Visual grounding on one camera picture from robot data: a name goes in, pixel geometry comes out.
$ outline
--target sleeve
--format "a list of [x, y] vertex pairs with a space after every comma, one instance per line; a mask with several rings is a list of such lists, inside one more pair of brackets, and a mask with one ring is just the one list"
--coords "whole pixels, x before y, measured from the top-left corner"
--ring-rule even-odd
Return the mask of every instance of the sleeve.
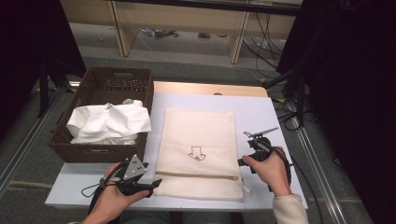
[[308, 223], [308, 218], [300, 195], [291, 194], [282, 197], [275, 197], [273, 206], [278, 224]]

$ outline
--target wicker basket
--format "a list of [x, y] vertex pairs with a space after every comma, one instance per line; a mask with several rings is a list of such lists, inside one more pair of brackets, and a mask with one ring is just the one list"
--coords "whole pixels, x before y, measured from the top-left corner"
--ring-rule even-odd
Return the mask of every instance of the wicker basket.
[[91, 67], [85, 74], [72, 103], [64, 112], [49, 146], [65, 162], [118, 162], [136, 154], [143, 160], [147, 133], [139, 133], [135, 145], [71, 144], [66, 128], [74, 108], [84, 105], [119, 105], [126, 99], [140, 100], [151, 112], [154, 84], [151, 69]]

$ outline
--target white table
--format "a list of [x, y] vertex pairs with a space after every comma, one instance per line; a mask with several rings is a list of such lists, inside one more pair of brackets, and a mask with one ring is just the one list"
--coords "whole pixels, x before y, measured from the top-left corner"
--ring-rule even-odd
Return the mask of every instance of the white table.
[[[148, 134], [145, 162], [149, 163], [148, 171], [139, 183], [151, 183], [154, 177], [158, 149], [163, 129], [164, 109], [168, 106], [185, 107], [212, 111], [233, 111], [235, 113], [236, 138], [239, 156], [252, 154], [248, 147], [248, 137], [243, 132], [258, 133], [279, 127], [276, 112], [270, 98], [252, 96], [226, 96], [155, 92], [151, 109], [152, 132]], [[273, 146], [282, 146], [289, 156], [288, 147], [280, 130], [265, 135]], [[85, 198], [82, 189], [97, 184], [103, 176], [107, 163], [65, 163], [46, 200], [46, 205], [58, 208], [88, 207], [92, 198]], [[268, 191], [257, 175], [249, 167], [241, 167], [244, 185], [250, 189], [245, 192], [241, 202], [199, 201], [152, 195], [148, 199], [131, 205], [134, 210], [167, 210], [167, 211], [259, 211], [272, 209], [274, 194]], [[291, 167], [291, 190], [303, 197], [303, 191]]]

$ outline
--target canvas bag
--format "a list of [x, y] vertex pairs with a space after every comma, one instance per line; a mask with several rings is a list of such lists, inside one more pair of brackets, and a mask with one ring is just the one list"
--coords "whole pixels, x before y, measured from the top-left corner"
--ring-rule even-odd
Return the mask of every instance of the canvas bag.
[[156, 195], [239, 201], [242, 175], [237, 163], [233, 112], [165, 109], [155, 179]]

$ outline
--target crumpled white cloth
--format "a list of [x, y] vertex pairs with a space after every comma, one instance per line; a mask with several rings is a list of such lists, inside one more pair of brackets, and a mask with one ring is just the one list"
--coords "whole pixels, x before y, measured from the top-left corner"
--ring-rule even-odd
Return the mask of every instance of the crumpled white cloth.
[[155, 179], [156, 195], [240, 201], [242, 175], [237, 163], [233, 112], [165, 109]]
[[80, 106], [66, 127], [72, 144], [133, 145], [138, 133], [151, 131], [148, 110], [136, 104]]

